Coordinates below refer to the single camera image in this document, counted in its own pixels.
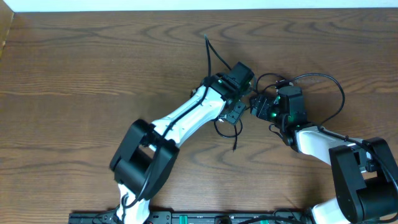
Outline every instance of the black cable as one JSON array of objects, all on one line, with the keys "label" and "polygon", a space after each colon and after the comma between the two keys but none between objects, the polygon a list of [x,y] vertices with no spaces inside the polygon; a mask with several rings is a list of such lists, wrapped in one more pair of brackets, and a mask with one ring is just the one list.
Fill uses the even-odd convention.
[{"label": "black cable", "polygon": [[260,217],[252,218],[250,220],[246,220],[246,221],[240,222],[238,224],[250,224],[250,223],[255,223],[255,222],[265,221],[265,220],[282,221],[282,222],[293,223],[293,224],[305,224],[304,222],[300,222],[297,220],[291,220],[289,218],[282,218],[282,217],[275,217],[275,216],[268,216],[268,215],[262,215]]},{"label": "black cable", "polygon": [[262,74],[262,75],[260,75],[260,77],[257,79],[256,85],[255,85],[255,87],[254,87],[254,89],[256,90],[257,93],[258,93],[258,91],[259,91],[259,89],[258,89],[258,87],[259,87],[258,83],[260,82],[260,79],[261,79],[262,77],[264,77],[264,76],[267,76],[267,75],[273,75],[273,76],[279,77],[279,78],[281,78],[281,79],[283,79],[283,80],[286,80],[285,77],[283,77],[282,75],[279,75],[278,73],[269,72],[269,73]]},{"label": "black cable", "polygon": [[242,132],[243,123],[242,123],[242,120],[240,120],[240,119],[239,119],[239,122],[241,123],[241,129],[239,130],[238,133],[236,133],[235,135],[232,135],[232,136],[227,136],[227,135],[221,133],[221,132],[218,130],[218,128],[217,128],[217,123],[216,123],[217,121],[218,121],[218,120],[215,120],[215,121],[214,121],[214,128],[216,129],[217,134],[219,134],[219,135],[220,135],[221,137],[223,137],[223,138],[235,138],[236,136],[240,135],[241,132]]},{"label": "black cable", "polygon": [[281,211],[283,211],[283,210],[285,210],[285,211],[287,211],[287,212],[290,212],[290,213],[292,214],[293,218],[294,218],[295,220],[298,221],[298,219],[296,218],[296,216],[294,215],[294,213],[293,213],[290,209],[288,209],[288,208],[279,208],[279,209],[275,210],[275,211],[272,213],[272,215],[276,217],[276,213],[281,212]]},{"label": "black cable", "polygon": [[210,41],[207,38],[207,35],[205,34],[205,43],[206,43],[206,54],[207,54],[207,76],[210,77],[211,76],[211,60],[210,60],[210,51],[209,51],[209,45],[210,45]]},{"label": "black cable", "polygon": [[271,130],[271,128],[272,127],[277,127],[275,124],[270,124],[269,126],[268,126],[268,130],[270,131],[270,132],[272,132],[272,133],[274,133],[274,134],[276,134],[276,135],[278,135],[278,137],[280,137],[282,140],[284,139],[284,137],[280,134],[280,133],[278,133],[278,132],[276,132],[276,131],[273,131],[273,130]]},{"label": "black cable", "polygon": [[232,70],[232,68],[228,65],[228,63],[226,63],[226,61],[217,53],[217,51],[213,48],[213,46],[211,45],[210,41],[207,40],[208,45],[210,46],[211,50],[213,51],[213,53],[218,57],[218,59],[224,63],[224,65],[229,69]]},{"label": "black cable", "polygon": [[129,196],[127,194],[123,195],[122,199],[121,199],[121,203],[123,205],[123,214],[122,214],[122,223],[124,223],[124,219],[126,217],[126,204],[127,204],[127,199],[129,198]]},{"label": "black cable", "polygon": [[282,132],[285,134],[286,133],[286,124],[285,124],[285,118],[286,117],[288,117],[288,121],[289,121],[289,114],[283,114],[283,117],[282,117]]},{"label": "black cable", "polygon": [[322,73],[307,73],[307,74],[304,74],[304,75],[299,75],[299,76],[293,78],[291,81],[298,80],[299,78],[308,77],[308,76],[320,76],[320,77],[329,78],[330,80],[334,81],[334,83],[336,83],[338,89],[339,89],[340,92],[341,92],[342,100],[341,100],[341,105],[340,105],[340,107],[338,108],[338,110],[337,110],[336,113],[334,113],[333,115],[331,115],[331,116],[328,117],[326,120],[324,120],[324,121],[322,121],[322,122],[320,123],[320,125],[323,125],[325,122],[327,122],[328,120],[334,118],[336,115],[338,115],[338,114],[340,113],[340,111],[341,111],[341,110],[343,109],[343,107],[344,107],[344,103],[345,103],[345,101],[346,101],[346,97],[345,97],[343,88],[341,87],[340,83],[338,83],[338,81],[337,81],[335,78],[333,78],[333,77],[331,77],[331,76],[329,76],[329,75],[325,75],[325,74],[322,74]]},{"label": "black cable", "polygon": [[239,119],[239,122],[241,123],[241,129],[239,130],[239,132],[238,132],[238,130],[236,129],[236,125],[234,125],[235,135],[232,135],[232,136],[227,136],[227,135],[221,133],[221,132],[218,130],[217,121],[218,121],[218,119],[214,120],[214,128],[216,129],[217,134],[219,134],[219,135],[220,135],[221,137],[223,137],[223,138],[235,138],[235,143],[234,143],[234,146],[233,146],[233,148],[232,148],[232,150],[235,151],[236,146],[238,145],[238,136],[242,133],[242,130],[243,130],[243,123],[242,123],[242,120]]}]

